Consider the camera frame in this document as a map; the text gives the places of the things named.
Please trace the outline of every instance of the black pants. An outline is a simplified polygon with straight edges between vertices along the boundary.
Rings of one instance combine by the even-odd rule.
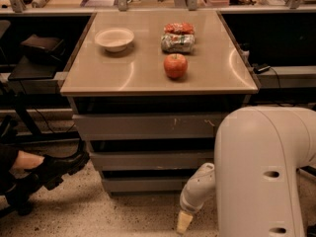
[[[9,172],[18,157],[19,149],[0,144],[0,193],[14,185],[14,176]]]

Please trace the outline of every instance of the shoe sole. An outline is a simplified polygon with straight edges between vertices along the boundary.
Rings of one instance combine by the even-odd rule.
[[[76,174],[77,172],[79,172],[80,170],[82,170],[86,166],[89,159],[90,159],[89,154],[85,153],[84,156],[82,157],[81,161],[76,166],[74,166],[72,169],[70,169],[67,172],[67,174],[72,176],[72,175]],[[49,191],[55,189],[63,182],[63,179],[61,178],[63,175],[60,175],[60,176],[57,176],[57,177],[51,179],[50,181],[45,183],[44,186]]]

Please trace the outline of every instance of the shoe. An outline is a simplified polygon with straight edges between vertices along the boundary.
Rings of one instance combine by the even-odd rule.
[[[33,206],[28,202],[30,195],[37,192],[40,187],[38,176],[29,174],[25,178],[16,179],[14,187],[4,196],[19,215],[28,215],[33,209]]]
[[[63,182],[61,178],[63,175],[77,173],[83,169],[89,159],[89,154],[84,151],[77,151],[75,154],[64,158],[44,155],[44,160],[38,167],[27,171],[37,175],[39,182],[51,191]]]

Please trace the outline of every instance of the black shoe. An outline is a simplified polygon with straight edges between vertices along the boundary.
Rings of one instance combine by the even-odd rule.
[[[41,187],[37,175],[29,174],[27,177],[17,179],[14,187],[4,194],[7,202],[19,215],[28,215],[33,207],[28,202],[30,195],[37,192]]]
[[[84,151],[77,151],[75,154],[64,158],[44,155],[43,162],[38,167],[28,171],[37,175],[39,182],[50,191],[63,182],[61,178],[63,175],[77,173],[86,165],[89,159],[89,154]]]

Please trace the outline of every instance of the drawer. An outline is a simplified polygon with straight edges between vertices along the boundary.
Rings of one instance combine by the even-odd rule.
[[[75,115],[83,140],[214,137],[223,114]]]
[[[179,192],[195,171],[102,172],[102,185],[110,194]]]
[[[91,161],[98,171],[196,169],[213,162],[214,140],[158,139],[94,141]]]

